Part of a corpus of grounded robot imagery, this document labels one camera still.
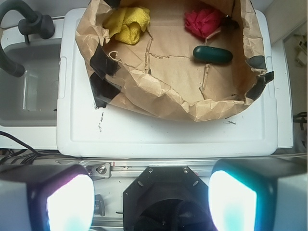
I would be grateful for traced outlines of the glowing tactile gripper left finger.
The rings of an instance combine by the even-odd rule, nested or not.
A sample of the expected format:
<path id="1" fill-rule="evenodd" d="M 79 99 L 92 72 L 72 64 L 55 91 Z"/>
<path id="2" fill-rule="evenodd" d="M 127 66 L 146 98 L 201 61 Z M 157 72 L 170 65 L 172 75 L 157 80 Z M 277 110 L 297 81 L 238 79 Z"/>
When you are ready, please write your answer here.
<path id="1" fill-rule="evenodd" d="M 2 165 L 2 231 L 88 231 L 95 190 L 79 165 Z"/>

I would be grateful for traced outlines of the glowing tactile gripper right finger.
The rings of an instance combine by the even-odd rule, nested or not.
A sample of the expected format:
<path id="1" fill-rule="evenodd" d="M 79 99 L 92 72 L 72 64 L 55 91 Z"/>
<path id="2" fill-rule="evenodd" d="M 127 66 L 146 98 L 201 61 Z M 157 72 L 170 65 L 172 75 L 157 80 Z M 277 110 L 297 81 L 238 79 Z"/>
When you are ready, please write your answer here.
<path id="1" fill-rule="evenodd" d="M 219 231 L 306 231 L 306 158 L 224 158 L 209 178 L 208 203 Z"/>

